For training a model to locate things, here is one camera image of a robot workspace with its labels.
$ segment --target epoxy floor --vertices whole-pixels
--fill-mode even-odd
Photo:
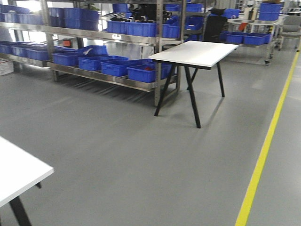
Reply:
[[[199,72],[202,129],[184,77],[154,117],[152,93],[75,76],[53,82],[48,69],[32,66],[1,76],[0,136],[55,168],[42,189],[21,196],[32,225],[233,226],[295,55],[286,42],[269,66],[234,62],[239,52],[223,60],[225,98],[216,68]],[[248,226],[300,224],[299,79]],[[0,214],[3,226],[17,225],[8,205]]]

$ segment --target yellow floor line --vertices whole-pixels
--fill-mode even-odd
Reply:
[[[254,197],[255,197],[255,193],[256,193],[256,190],[257,190],[257,186],[258,186],[258,183],[259,183],[259,180],[260,180],[263,168],[264,168],[265,161],[266,161],[268,153],[269,153],[269,147],[271,145],[271,142],[272,142],[272,139],[273,139],[273,136],[274,136],[274,132],[275,132],[275,129],[276,129],[276,126],[277,126],[277,122],[278,122],[278,119],[280,117],[282,106],[283,106],[283,103],[284,103],[289,85],[290,85],[292,77],[293,77],[293,72],[294,72],[294,69],[296,67],[296,63],[297,63],[299,54],[300,54],[300,52],[297,52],[296,55],[295,55],[295,58],[293,60],[290,72],[287,76],[285,85],[283,87],[280,99],[278,100],[277,107],[275,109],[271,124],[269,126],[269,130],[267,132],[264,143],[262,145],[261,152],[260,152],[260,155],[258,157],[255,169],[253,171],[252,178],[250,180],[247,192],[245,194],[244,201],[241,205],[241,208],[240,208],[239,215],[237,217],[235,226],[246,226],[246,224],[247,224],[249,214],[250,214],[250,211],[251,211],[251,208],[252,208],[253,200],[254,200]]]

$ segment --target white table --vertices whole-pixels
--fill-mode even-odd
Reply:
[[[0,137],[0,207],[9,202],[19,225],[31,225],[19,195],[53,172],[51,166]]]
[[[188,90],[190,91],[190,98],[191,98],[196,124],[198,128],[201,128],[199,116],[198,116],[197,104],[195,101],[195,96],[192,87],[192,82],[194,80],[194,77],[198,69],[211,70],[211,68],[214,65],[217,65],[222,97],[224,97],[225,94],[223,90],[222,73],[221,73],[221,67],[219,62],[225,56],[227,56],[229,53],[235,50],[237,47],[238,45],[232,45],[232,44],[188,41],[176,47],[170,48],[168,50],[150,56],[149,58],[153,59],[153,61],[155,62],[172,64],[172,68],[170,70],[170,73],[164,85],[162,95],[160,97],[155,112],[155,116],[158,116],[170,79],[174,74],[175,67],[183,66],[187,78]],[[190,72],[189,72],[190,67],[196,69],[192,77],[190,76]]]

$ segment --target blue storage crate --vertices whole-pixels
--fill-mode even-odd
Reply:
[[[20,23],[20,15],[17,13],[3,13],[4,22],[7,23]]]
[[[247,45],[263,45],[265,40],[265,35],[256,34],[256,33],[249,33],[244,35],[244,44]]]
[[[99,14],[97,11],[92,11],[83,8],[64,8],[64,16],[73,20],[85,21],[99,21]]]
[[[113,76],[125,76],[127,75],[127,67],[142,65],[146,62],[150,62],[150,59],[142,60],[128,60],[128,61],[109,61],[102,62],[102,73]]]
[[[128,11],[128,5],[126,3],[113,4],[114,13],[126,13]]]
[[[202,12],[203,4],[190,3],[186,5],[187,12]]]
[[[222,31],[220,33],[220,41],[226,41],[226,35],[229,34],[230,32],[229,31]]]
[[[65,18],[65,27],[73,29],[98,31],[99,22]]]
[[[15,11],[16,13],[29,14],[30,10],[28,8],[23,8],[19,6],[10,6],[10,5],[1,5],[0,4],[0,13],[8,13],[9,11]]]
[[[204,19],[198,16],[190,16],[185,20],[185,29],[186,30],[198,30],[204,24]]]
[[[64,18],[64,9],[63,8],[48,8],[49,16],[61,17]]]
[[[80,54],[92,56],[108,55],[106,46],[86,46],[77,50]]]
[[[0,22],[5,22],[4,14],[0,13]]]
[[[53,63],[65,66],[77,66],[79,65],[79,57],[84,55],[78,52],[67,52],[67,53],[53,53]]]
[[[157,25],[152,23],[128,22],[127,34],[145,37],[155,37],[157,34]]]
[[[11,46],[11,54],[19,57],[27,57],[27,49],[33,48],[34,45],[17,45]]]
[[[126,34],[127,33],[127,23],[124,21],[107,21],[108,28],[107,32],[111,33],[119,33],[119,34]]]
[[[79,58],[79,68],[88,71],[100,71],[102,69],[101,62],[112,60],[128,60],[124,56],[84,56]]]
[[[180,11],[180,5],[179,4],[165,4],[166,11],[172,11],[177,12]]]
[[[226,34],[226,42],[236,44],[243,43],[244,34],[243,32],[230,32]]]
[[[50,26],[52,27],[64,27],[64,19],[56,16],[50,16]]]
[[[156,63],[155,62],[147,62],[145,63],[145,65],[147,65],[148,67],[152,68],[152,69],[156,69]],[[171,69],[172,65],[169,64],[161,64],[161,79],[165,79],[167,78],[169,71]]]
[[[0,43],[0,53],[12,54],[12,46],[21,46],[21,42],[1,42]]]
[[[266,13],[278,13],[281,10],[282,4],[261,3],[259,11]]]
[[[129,12],[129,13],[125,13],[125,14],[126,14],[126,18],[130,18],[133,13]]]
[[[225,9],[224,13],[222,16],[228,18],[228,19],[235,19],[239,17],[240,10],[239,9],[234,9],[234,8],[227,8]]]
[[[279,12],[277,13],[266,13],[266,12],[259,12],[259,20],[266,20],[266,21],[274,21],[278,20]]]

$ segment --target white tabletop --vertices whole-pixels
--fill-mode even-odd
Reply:
[[[188,41],[151,55],[149,58],[180,64],[212,67],[237,47],[238,45],[233,44]]]
[[[53,172],[51,166],[0,137],[0,207]]]

